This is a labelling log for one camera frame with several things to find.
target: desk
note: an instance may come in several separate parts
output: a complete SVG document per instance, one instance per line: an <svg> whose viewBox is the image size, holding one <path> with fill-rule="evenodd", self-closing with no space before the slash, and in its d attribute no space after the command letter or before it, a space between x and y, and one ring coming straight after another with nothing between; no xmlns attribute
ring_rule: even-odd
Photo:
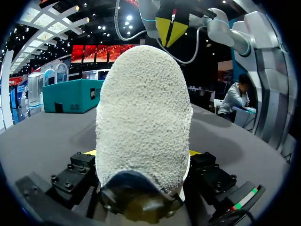
<svg viewBox="0 0 301 226"><path fill-rule="evenodd" d="M248 131L251 131L254 127L256 112L243 110L239 107L232 107L232 109L236 111L234 123Z"/></svg>
<svg viewBox="0 0 301 226"><path fill-rule="evenodd" d="M237 175L237 185L250 180L263 184L266 191L250 212L258 218L280 189L289 165L270 145L258 137L203 108L192 105L189 146L193 151L210 152L216 162L229 174ZM16 180L35 171L49 181L52 174L64 170L70 157L76 152L95 149L95 108L84 114L37 113L9 128L0 135L0 162L8 184L18 197ZM215 209L207 203L198 203L203 208L198 225L207 225ZM145 226L144 222L120 220L122 215L108 215L106 226ZM189 226L185 206L175 216L162 219L160 226ZM250 223L243 218L237 226Z"/></svg>

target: white cable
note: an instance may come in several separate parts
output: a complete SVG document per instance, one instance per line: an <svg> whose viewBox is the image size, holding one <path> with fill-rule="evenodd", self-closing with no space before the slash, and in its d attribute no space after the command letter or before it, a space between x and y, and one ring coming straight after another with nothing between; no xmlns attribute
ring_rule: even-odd
<svg viewBox="0 0 301 226"><path fill-rule="evenodd" d="M174 57L173 55L171 55L171 54L170 54L170 53L162 46L161 42L160 42L158 39L157 39L157 42L158 42L158 44L160 45L160 47L161 47L165 52L167 52L173 59L175 59L176 61L178 61L178 62L181 63L181 64L187 65L187 64L190 64L191 62L193 62L194 59L196 58L197 54L198 54L198 40L199 40L198 34L199 34L199 30L200 30L201 28L203 28L203 27L206 27L206 26L200 26L200 27L197 29L196 51L194 52L194 55L193 55L192 59L191 59L190 61L187 61L187 62L184 62L184 61L182 61L182 60L179 60L178 58L176 58L176 57Z"/></svg>
<svg viewBox="0 0 301 226"><path fill-rule="evenodd" d="M116 6L115 6L115 14L114 14L114 24L115 24L115 30L116 30L116 33L118 35L118 37L123 40L123 41L130 41L134 38L136 38L137 36L141 35L142 33L146 32L145 31L141 31L137 34L135 34L134 36L130 37L130 38L123 38L120 34L120 31L119 31L119 28L118 28L118 7L119 7L119 3L120 3L120 0L116 0Z"/></svg>

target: man in gray shirt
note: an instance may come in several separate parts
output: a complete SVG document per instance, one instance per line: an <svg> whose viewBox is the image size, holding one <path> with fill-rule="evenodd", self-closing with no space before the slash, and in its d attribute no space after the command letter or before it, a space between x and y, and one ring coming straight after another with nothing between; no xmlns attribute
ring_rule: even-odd
<svg viewBox="0 0 301 226"><path fill-rule="evenodd" d="M247 74L241 74L238 82L235 82L228 90L222 105L218 111L218 115L234 122L236 111L232 110L234 106L248 106L250 103L248 93L251 81Z"/></svg>

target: white textured object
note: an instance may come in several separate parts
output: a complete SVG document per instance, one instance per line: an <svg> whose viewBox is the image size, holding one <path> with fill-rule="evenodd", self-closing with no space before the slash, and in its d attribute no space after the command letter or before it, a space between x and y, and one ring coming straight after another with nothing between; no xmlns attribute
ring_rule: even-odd
<svg viewBox="0 0 301 226"><path fill-rule="evenodd" d="M173 195L190 165L192 107L179 65L164 51L137 46L113 64L96 116L96 172L104 186L136 170Z"/></svg>

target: teal display stand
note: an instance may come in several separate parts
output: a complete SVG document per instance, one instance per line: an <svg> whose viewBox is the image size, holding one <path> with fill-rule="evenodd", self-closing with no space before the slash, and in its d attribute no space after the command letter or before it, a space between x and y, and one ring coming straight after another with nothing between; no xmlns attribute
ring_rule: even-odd
<svg viewBox="0 0 301 226"><path fill-rule="evenodd" d="M79 79L43 87L45 112L84 113L98 105L103 81Z"/></svg>

